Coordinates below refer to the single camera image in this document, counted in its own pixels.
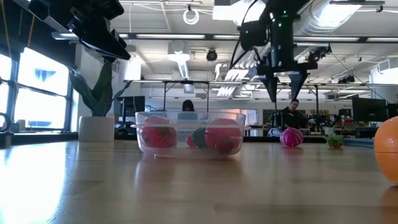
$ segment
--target ceiling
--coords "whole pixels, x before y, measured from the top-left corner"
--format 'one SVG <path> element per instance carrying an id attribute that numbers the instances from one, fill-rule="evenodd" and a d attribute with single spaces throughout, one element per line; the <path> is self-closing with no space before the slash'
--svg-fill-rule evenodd
<path id="1" fill-rule="evenodd" d="M 213 1 L 202 1 L 200 9 L 212 10 Z M 195 25 L 188 25 L 183 21 L 184 11 L 156 11 L 136 5 L 124 5 L 124 14 L 111 21 L 111 26 L 119 32 L 172 32 L 195 34 L 237 34 L 236 25 L 232 21 L 214 21 L 211 15 L 200 13 L 200 19 Z M 155 9 L 160 6 L 150 5 Z M 185 6 L 168 6 L 164 9 L 185 9 Z M 398 1 L 386 0 L 385 10 L 398 10 Z M 398 14 L 391 12 L 356 12 L 345 24 L 337 28 L 332 35 L 398 35 Z M 144 60 L 150 66 L 143 68 L 146 78 L 156 73 L 172 73 L 178 70 L 177 64 L 167 59 L 168 41 L 166 40 L 130 40 L 127 44 L 135 45 Z M 214 48 L 218 53 L 218 60 L 230 60 L 235 42 L 224 41 L 188 41 L 191 60 L 188 61 L 190 70 L 214 71 L 216 63 L 206 61 L 208 49 Z M 355 68 L 356 75 L 364 82 L 368 80 L 369 67 L 374 62 L 385 60 L 386 57 L 398 55 L 398 45 L 394 44 L 332 44 L 333 53 L 347 68 Z M 330 77 L 345 71 L 346 68 L 333 56 L 328 55 L 320 61 L 319 69 L 311 71 L 311 81 L 330 81 Z"/>

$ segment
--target purple striped ball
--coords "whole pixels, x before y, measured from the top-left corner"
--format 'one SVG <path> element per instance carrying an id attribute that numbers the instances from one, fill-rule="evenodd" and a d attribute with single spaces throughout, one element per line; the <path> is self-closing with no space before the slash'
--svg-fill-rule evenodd
<path id="1" fill-rule="evenodd" d="M 288 147 L 295 147 L 303 143 L 304 136 L 295 128 L 287 128 L 279 137 L 280 143 Z"/>

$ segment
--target wooden table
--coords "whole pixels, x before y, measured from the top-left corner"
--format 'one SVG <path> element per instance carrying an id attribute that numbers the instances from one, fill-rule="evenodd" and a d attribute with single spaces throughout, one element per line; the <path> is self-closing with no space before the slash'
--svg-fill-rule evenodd
<path id="1" fill-rule="evenodd" d="M 134 141 L 0 150 L 0 223 L 398 223 L 369 148 L 248 143 L 225 161 L 144 156 Z"/>

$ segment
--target green leaf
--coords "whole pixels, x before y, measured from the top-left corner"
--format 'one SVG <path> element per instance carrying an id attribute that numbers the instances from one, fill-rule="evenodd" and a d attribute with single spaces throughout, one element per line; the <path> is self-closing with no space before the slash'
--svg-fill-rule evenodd
<path id="1" fill-rule="evenodd" d="M 69 79 L 73 88 L 81 95 L 85 105 L 92 109 L 97 104 L 97 101 L 91 94 L 91 89 L 88 87 L 85 78 L 78 73 L 69 72 Z"/>
<path id="2" fill-rule="evenodd" d="M 132 83 L 132 80 L 128 81 L 128 82 L 126 83 L 126 85 L 124 86 L 124 88 L 115 94 L 115 96 L 113 97 L 113 100 L 115 100 L 116 98 L 120 97 L 120 96 L 123 94 L 123 92 L 124 92 L 127 88 L 130 87 L 131 83 Z"/>
<path id="3" fill-rule="evenodd" d="M 106 116 L 112 107 L 112 95 L 112 83 L 109 81 L 108 84 L 106 84 L 101 90 L 101 96 L 97 104 L 91 110 L 93 116 Z"/>
<path id="4" fill-rule="evenodd" d="M 112 63 L 105 62 L 104 65 L 102 66 L 101 73 L 98 77 L 98 81 L 95 84 L 92 94 L 93 97 L 99 101 L 103 90 L 106 88 L 106 85 L 110 82 L 112 79 Z"/>

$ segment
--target white pot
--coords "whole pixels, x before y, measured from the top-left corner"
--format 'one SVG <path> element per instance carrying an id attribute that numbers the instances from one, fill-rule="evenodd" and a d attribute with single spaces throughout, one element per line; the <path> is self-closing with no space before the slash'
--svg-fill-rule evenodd
<path id="1" fill-rule="evenodd" d="M 114 119 L 107 117 L 80 117 L 79 141 L 110 142 L 114 140 Z"/>

